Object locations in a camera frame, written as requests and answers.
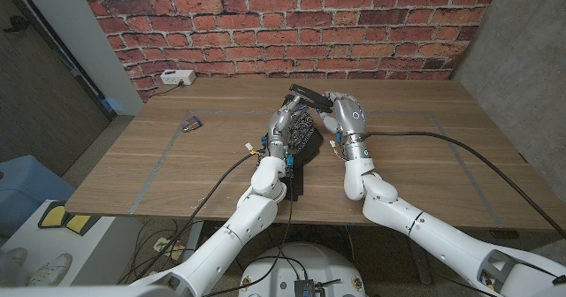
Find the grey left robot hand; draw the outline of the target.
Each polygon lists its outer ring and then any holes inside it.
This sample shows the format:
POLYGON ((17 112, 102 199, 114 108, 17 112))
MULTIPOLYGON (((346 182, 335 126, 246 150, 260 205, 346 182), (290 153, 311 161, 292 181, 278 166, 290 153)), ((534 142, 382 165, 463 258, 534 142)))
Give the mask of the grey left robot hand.
POLYGON ((284 160, 287 153, 295 155, 306 146, 311 134, 308 108, 298 95, 289 95, 272 115, 267 133, 268 156, 284 160))

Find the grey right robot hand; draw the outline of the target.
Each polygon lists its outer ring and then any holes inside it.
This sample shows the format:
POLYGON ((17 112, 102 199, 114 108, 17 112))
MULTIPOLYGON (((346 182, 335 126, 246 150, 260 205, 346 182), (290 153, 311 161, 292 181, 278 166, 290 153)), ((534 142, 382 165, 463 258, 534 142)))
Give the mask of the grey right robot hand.
POLYGON ((325 92, 323 96, 333 103, 333 113, 319 112, 325 128, 340 135, 340 144, 346 159, 370 158, 364 141, 366 117, 363 106, 351 95, 325 92))

